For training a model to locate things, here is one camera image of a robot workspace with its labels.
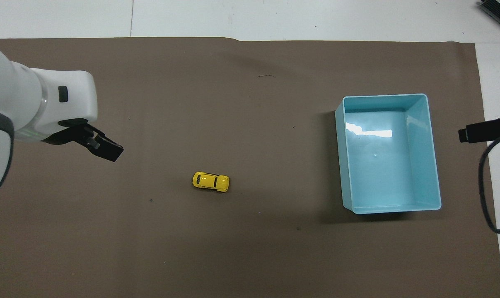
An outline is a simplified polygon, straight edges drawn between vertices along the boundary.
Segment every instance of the white table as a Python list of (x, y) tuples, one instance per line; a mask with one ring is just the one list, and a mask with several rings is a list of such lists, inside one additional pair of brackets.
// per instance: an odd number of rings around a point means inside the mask
[[(485, 118), (500, 117), (500, 25), (474, 0), (0, 1), (0, 38), (124, 36), (473, 42)], [(500, 146), (490, 167), (500, 223)]]

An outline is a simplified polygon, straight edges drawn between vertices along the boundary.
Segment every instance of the toy car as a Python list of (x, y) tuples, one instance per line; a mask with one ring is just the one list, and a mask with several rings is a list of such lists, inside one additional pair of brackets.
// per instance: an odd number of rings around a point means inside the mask
[(226, 192), (229, 187), (229, 177), (205, 172), (196, 172), (193, 176), (193, 185), (198, 188), (215, 189)]

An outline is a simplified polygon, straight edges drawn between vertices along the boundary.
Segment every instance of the white robotic arm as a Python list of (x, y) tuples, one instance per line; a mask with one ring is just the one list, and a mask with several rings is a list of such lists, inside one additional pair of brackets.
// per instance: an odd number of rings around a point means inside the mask
[(13, 138), (56, 145), (75, 141), (99, 157), (117, 160), (123, 147), (88, 124), (96, 119), (91, 74), (28, 68), (0, 52), (0, 186), (10, 166)]

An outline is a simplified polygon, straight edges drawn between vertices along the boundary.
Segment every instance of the brown mat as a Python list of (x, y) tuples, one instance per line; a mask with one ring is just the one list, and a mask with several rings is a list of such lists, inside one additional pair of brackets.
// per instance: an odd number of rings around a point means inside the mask
[[(93, 74), (94, 125), (125, 147), (112, 163), (73, 143), (15, 143), (0, 297), (500, 297), (477, 191), (485, 144), (457, 134), (483, 121), (472, 44), (32, 39), (0, 50)], [(354, 215), (341, 206), (333, 111), (344, 96), (401, 93), (430, 100), (443, 206)], [(193, 188), (195, 171), (229, 175), (229, 191)]]

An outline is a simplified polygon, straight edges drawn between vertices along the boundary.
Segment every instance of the light blue plastic container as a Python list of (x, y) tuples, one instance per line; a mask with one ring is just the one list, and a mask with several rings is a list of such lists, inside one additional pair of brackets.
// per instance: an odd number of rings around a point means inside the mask
[(347, 96), (335, 119), (344, 207), (357, 214), (441, 208), (426, 95)]

